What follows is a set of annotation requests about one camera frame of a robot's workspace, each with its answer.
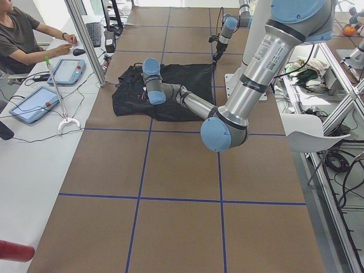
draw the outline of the white table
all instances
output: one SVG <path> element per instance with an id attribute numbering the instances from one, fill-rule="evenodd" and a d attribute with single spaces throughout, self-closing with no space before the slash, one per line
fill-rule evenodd
<path id="1" fill-rule="evenodd" d="M 99 16 L 84 18 L 85 22 L 100 20 Z M 63 31 L 75 33 L 71 20 L 65 25 Z M 62 43 L 65 41 L 55 39 L 49 48 L 55 48 Z M 100 48 L 95 48 L 95 51 L 97 56 L 102 54 Z M 60 87 L 60 91 L 65 96 L 73 92 L 93 71 L 86 54 L 74 57 L 70 52 L 68 55 L 51 59 L 51 65 L 55 67 L 58 60 L 63 58 L 82 58 L 86 62 L 84 74 L 75 86 Z M 47 71 L 45 62 L 36 64 L 31 74 L 40 71 Z M 16 95 L 25 97 L 42 85 L 48 86 L 46 82 L 37 82 L 31 86 L 23 84 Z M 99 87 L 96 76 L 91 75 L 80 88 L 85 100 L 75 118 L 80 121 L 82 127 L 85 126 L 91 112 Z M 81 100 L 82 96 L 78 92 L 64 99 L 69 116 L 75 113 Z M 0 117 L 9 115 L 9 110 L 13 106 L 9 103 Z M 53 110 L 62 113 L 59 105 Z M 27 125 L 14 117 L 2 118 L 1 121 L 12 129 L 15 137 L 35 140 L 58 134 L 58 125 L 62 119 L 56 113 L 47 113 L 32 125 Z M 74 123 L 65 126 L 63 133 L 71 130 L 77 130 Z M 37 247 L 81 136 L 82 131 L 78 131 L 35 143 L 0 139 L 0 239 Z M 0 260 L 0 272 L 23 273 L 27 271 L 29 264 L 30 262 Z"/>

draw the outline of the person's hand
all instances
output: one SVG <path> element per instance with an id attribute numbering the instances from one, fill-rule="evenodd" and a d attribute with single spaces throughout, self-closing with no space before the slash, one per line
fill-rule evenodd
<path id="1" fill-rule="evenodd" d="M 61 44 L 60 46 L 55 48 L 57 56 L 66 55 L 71 50 L 71 44 Z"/>
<path id="2" fill-rule="evenodd" d="M 73 44 L 73 45 L 76 45 L 78 43 L 77 41 L 77 37 L 75 36 L 75 34 L 65 34 L 64 35 L 64 39 L 70 43 L 70 44 Z"/>

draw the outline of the black mouse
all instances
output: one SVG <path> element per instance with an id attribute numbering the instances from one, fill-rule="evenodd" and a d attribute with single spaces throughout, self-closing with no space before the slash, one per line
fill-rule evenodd
<path id="1" fill-rule="evenodd" d="M 81 49 L 81 48 L 75 48 L 74 50 L 73 50 L 73 55 L 74 56 L 78 56 L 78 55 L 81 55 L 81 54 L 83 54 L 83 53 L 85 53 L 86 51 L 84 51 L 83 49 Z"/>

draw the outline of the blue end cap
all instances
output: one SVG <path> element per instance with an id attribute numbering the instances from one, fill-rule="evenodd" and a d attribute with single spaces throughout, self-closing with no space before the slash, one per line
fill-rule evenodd
<path id="1" fill-rule="evenodd" d="M 201 126 L 201 138 L 214 152 L 226 151 L 231 145 L 231 134 L 226 124 L 215 117 L 208 118 Z"/>
<path id="2" fill-rule="evenodd" d="M 149 91 L 148 98 L 149 98 L 150 104 L 153 104 L 153 105 L 162 104 L 167 100 L 166 94 L 164 94 L 161 91 Z"/>
<path id="3" fill-rule="evenodd" d="M 143 63 L 143 72 L 148 75 L 158 75 L 160 71 L 159 62 L 154 58 L 149 58 Z"/>
<path id="4" fill-rule="evenodd" d="M 251 26 L 251 23 L 253 22 L 253 16 L 251 16 L 250 18 L 249 18 L 249 23 L 248 23 L 248 28 L 250 28 L 250 26 Z"/>
<path id="5" fill-rule="evenodd" d="M 295 24 L 313 17 L 326 0 L 272 0 L 274 18 L 283 24 Z"/>
<path id="6" fill-rule="evenodd" d="M 238 21 L 236 18 L 230 16 L 226 19 L 224 26 L 230 30 L 235 30 L 238 26 Z"/>
<path id="7" fill-rule="evenodd" d="M 325 41 L 330 40 L 332 38 L 333 34 L 334 34 L 334 31 L 331 30 L 326 33 L 310 36 L 310 37 L 307 37 L 305 43 L 306 42 L 320 42 L 320 41 L 325 42 Z"/>

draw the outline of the red tube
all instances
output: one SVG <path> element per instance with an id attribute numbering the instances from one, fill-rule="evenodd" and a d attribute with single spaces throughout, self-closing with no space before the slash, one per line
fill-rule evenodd
<path id="1" fill-rule="evenodd" d="M 34 256 L 34 248 L 0 240 L 0 259 L 14 262 L 28 262 Z"/>

